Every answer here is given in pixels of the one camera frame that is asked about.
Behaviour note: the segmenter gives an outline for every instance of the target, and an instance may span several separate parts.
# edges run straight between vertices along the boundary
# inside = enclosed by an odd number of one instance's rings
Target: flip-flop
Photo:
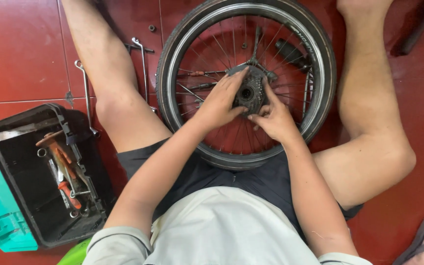
[[[416,232],[416,236],[415,236],[415,239],[413,239],[412,244],[409,246],[409,248],[407,250],[405,250],[402,253],[402,255],[400,255],[392,263],[392,265],[403,265],[409,259],[411,259],[414,256],[424,252],[423,240],[424,240],[424,220],[421,223],[420,227],[418,228],[418,231]]]

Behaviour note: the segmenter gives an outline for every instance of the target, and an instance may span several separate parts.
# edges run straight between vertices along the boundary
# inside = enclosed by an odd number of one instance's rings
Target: shirt sleeve
[[[372,265],[362,257],[336,252],[323,254],[318,261],[322,265]]]
[[[151,251],[150,240],[139,229],[110,227],[93,236],[83,265],[142,265]]]

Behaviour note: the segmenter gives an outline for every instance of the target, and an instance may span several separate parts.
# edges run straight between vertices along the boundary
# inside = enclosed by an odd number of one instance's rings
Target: bicycle wheel
[[[252,66],[291,111],[306,142],[327,117],[336,65],[323,27],[303,6],[288,0],[209,0],[176,26],[164,45],[156,93],[164,122],[177,131],[228,71]],[[242,97],[250,96],[242,90]],[[283,151],[239,116],[210,132],[198,150],[208,163],[247,170]]]

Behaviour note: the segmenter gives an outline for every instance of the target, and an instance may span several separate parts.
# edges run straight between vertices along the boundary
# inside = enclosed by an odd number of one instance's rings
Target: forearm
[[[153,211],[207,132],[194,118],[186,122],[129,180],[105,227],[133,226],[148,235]]]
[[[118,78],[130,78],[125,81],[136,83],[127,49],[97,10],[95,3],[92,0],[62,0],[62,4],[76,51],[91,82],[104,84],[109,83],[109,80],[112,83]]]
[[[291,176],[292,202],[299,224],[316,256],[328,252],[357,255],[333,193],[303,139],[283,143]]]

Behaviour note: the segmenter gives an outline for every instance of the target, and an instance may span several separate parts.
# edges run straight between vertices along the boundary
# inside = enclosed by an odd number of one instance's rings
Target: hand
[[[247,111],[244,106],[232,109],[232,103],[248,67],[232,76],[225,75],[212,89],[193,119],[205,126],[207,132],[231,122],[236,116]]]
[[[269,105],[262,106],[259,114],[248,116],[249,120],[257,124],[254,130],[261,127],[271,138],[281,143],[296,137],[302,138],[289,108],[274,94],[267,80],[263,80],[263,84]]]

